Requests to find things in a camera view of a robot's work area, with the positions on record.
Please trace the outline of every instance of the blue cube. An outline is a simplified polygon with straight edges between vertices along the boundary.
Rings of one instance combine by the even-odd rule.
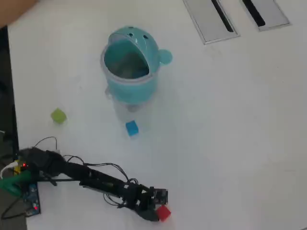
[[[135,121],[127,122],[126,129],[130,137],[139,133],[139,128],[136,125]]]

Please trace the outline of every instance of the white tabletop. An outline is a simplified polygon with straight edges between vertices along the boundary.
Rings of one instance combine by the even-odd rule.
[[[307,226],[307,1],[279,0],[292,25],[266,32],[238,0],[222,3],[241,36],[205,46],[181,0],[43,0],[9,27],[20,148],[56,136],[62,154],[117,163],[169,189],[172,211],[152,224],[77,182],[46,183],[29,230]],[[125,25],[174,56],[132,139],[99,64],[108,36]],[[61,126],[50,118],[57,107],[68,117]]]

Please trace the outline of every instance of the red cube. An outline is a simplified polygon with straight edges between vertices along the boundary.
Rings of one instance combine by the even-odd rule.
[[[171,211],[168,210],[168,208],[165,205],[159,207],[156,212],[158,214],[159,219],[162,222],[164,222],[171,215]]]

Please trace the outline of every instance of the teal container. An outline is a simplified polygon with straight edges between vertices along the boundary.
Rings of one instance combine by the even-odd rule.
[[[161,63],[171,61],[169,51],[159,50],[149,33],[133,26],[112,33],[101,55],[109,92],[125,104],[148,101],[156,92]]]

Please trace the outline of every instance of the small cube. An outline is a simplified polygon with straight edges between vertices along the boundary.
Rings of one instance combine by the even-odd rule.
[[[136,125],[135,121],[127,122],[126,129],[130,137],[139,133],[139,128]]]
[[[171,211],[168,210],[165,205],[159,207],[156,212],[162,222],[164,222],[171,215]]]
[[[66,120],[66,114],[57,108],[55,111],[52,112],[51,118],[54,122],[58,124],[62,124]]]

